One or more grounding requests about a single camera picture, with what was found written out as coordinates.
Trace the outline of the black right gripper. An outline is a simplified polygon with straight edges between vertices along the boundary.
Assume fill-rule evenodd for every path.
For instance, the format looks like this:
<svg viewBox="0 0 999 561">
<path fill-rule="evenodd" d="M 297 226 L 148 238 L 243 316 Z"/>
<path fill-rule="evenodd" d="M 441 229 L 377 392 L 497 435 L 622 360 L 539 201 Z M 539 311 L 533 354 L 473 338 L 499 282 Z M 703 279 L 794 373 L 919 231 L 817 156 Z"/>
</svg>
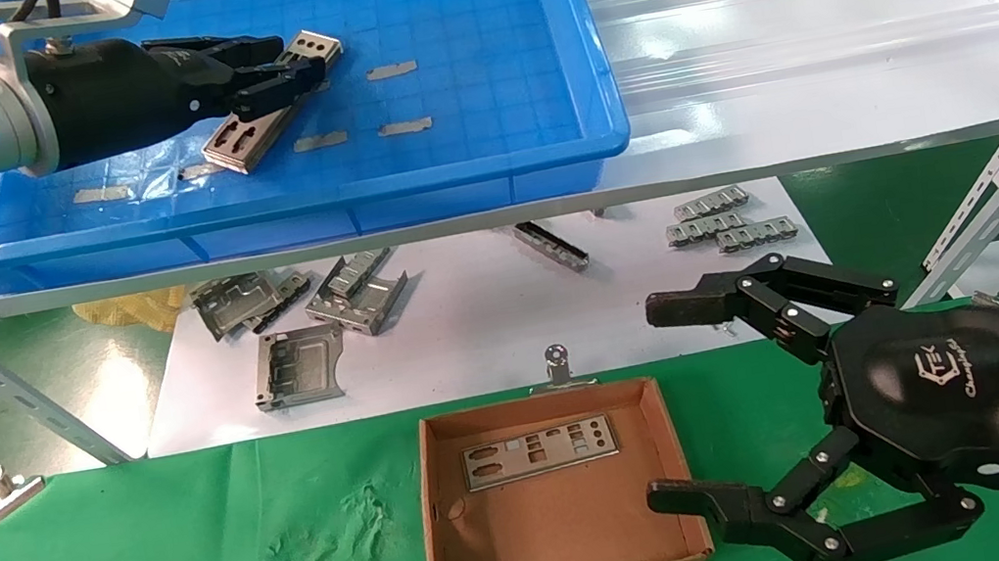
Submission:
<svg viewBox="0 0 999 561">
<path fill-rule="evenodd" d="M 703 517 L 723 542 L 791 561 L 889 561 L 965 535 L 985 506 L 951 483 L 999 484 L 999 306 L 906 312 L 889 307 L 897 295 L 891 277 L 775 254 L 647 296 L 650 326 L 740 320 L 806 364 L 826 360 L 842 425 L 770 490 L 653 480 L 648 509 Z M 807 305 L 858 316 L 830 340 Z M 922 500 L 842 527 L 816 521 L 810 505 L 853 458 Z"/>
</svg>

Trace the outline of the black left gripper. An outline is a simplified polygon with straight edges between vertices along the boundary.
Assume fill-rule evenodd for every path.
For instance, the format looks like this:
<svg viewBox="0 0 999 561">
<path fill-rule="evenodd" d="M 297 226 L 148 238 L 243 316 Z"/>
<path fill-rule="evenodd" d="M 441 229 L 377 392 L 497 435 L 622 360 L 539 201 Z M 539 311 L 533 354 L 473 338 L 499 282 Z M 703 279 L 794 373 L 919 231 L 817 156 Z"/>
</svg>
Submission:
<svg viewBox="0 0 999 561">
<path fill-rule="evenodd" d="M 283 42 L 203 35 L 139 45 L 111 37 L 66 56 L 27 54 L 28 80 L 50 114 L 57 170 L 165 142 L 200 119 L 225 115 L 226 97 L 229 112 L 244 121 L 287 109 L 324 81 L 327 65 L 317 57 L 268 64 Z"/>
</svg>

